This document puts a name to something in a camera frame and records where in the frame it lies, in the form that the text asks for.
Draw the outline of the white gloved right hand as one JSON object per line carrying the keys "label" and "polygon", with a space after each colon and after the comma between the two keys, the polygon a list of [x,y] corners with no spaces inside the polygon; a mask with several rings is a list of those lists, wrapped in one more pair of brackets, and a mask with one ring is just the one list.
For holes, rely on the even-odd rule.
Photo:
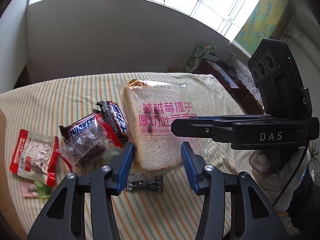
{"label": "white gloved right hand", "polygon": [[274,209],[284,213],[289,208],[293,193],[298,189],[303,180],[307,166],[310,164],[311,155],[304,147],[293,154],[293,157],[283,166],[280,166],[279,157],[276,153],[265,153],[263,151],[254,151],[250,158],[249,164],[252,168],[252,174],[255,181],[262,189],[268,200],[273,203],[281,193],[285,184],[296,169],[303,153],[306,153],[297,173],[284,191],[280,200],[274,206]]}

